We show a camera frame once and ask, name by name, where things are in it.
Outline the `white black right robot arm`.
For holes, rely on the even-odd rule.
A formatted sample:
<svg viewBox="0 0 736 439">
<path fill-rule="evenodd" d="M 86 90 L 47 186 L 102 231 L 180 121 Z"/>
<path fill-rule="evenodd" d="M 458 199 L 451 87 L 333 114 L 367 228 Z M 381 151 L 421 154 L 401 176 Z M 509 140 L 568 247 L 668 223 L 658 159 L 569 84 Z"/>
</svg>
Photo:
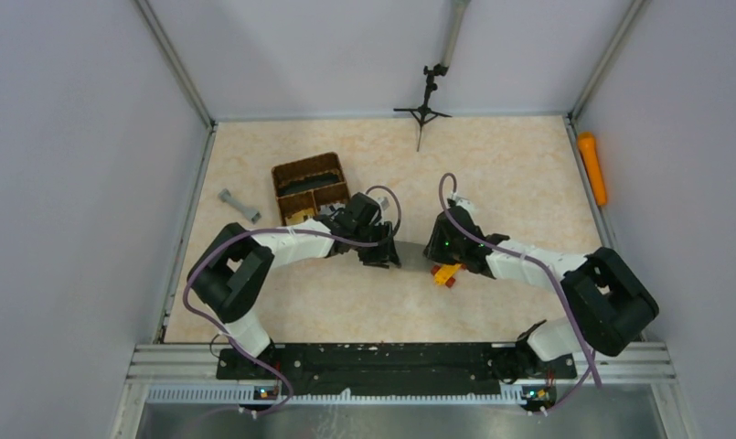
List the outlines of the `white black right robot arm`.
<svg viewBox="0 0 736 439">
<path fill-rule="evenodd" d="M 507 235 L 485 235 L 459 205 L 437 216 L 423 254 L 439 264 L 460 264 L 470 273 L 556 294 L 565 316 L 538 322 L 517 342 L 530 359 L 542 362 L 575 352 L 616 357 L 660 313 L 655 298 L 614 249 L 555 252 Z"/>
</svg>

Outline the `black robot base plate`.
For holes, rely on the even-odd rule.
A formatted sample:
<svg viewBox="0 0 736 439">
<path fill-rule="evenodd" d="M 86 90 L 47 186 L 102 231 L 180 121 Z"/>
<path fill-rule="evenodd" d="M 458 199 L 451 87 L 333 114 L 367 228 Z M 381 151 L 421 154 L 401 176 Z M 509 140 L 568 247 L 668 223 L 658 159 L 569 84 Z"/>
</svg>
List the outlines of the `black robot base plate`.
<svg viewBox="0 0 736 439">
<path fill-rule="evenodd" d="M 217 376 L 221 380 L 271 379 L 273 372 L 257 361 L 288 380 L 342 380 L 346 376 L 376 376 L 380 372 L 455 372 L 467 379 L 502 381 L 566 380 L 578 376 L 570 354 L 542 362 L 512 342 L 277 343 L 249 359 L 225 348 L 219 352 Z"/>
</svg>

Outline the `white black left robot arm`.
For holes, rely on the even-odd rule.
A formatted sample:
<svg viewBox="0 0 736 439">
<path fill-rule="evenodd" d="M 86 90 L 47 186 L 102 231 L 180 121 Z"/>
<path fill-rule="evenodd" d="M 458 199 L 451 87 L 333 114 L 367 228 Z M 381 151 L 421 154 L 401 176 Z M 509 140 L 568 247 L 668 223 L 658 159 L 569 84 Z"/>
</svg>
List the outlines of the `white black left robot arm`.
<svg viewBox="0 0 736 439">
<path fill-rule="evenodd" d="M 188 273 L 183 294 L 195 294 L 215 327 L 256 359 L 272 343 L 254 310 L 272 270 L 351 251 L 369 267 L 400 265 L 394 243 L 400 225 L 384 218 L 384 204 L 358 192 L 345 206 L 292 226 L 247 230 L 230 223 Z"/>
</svg>

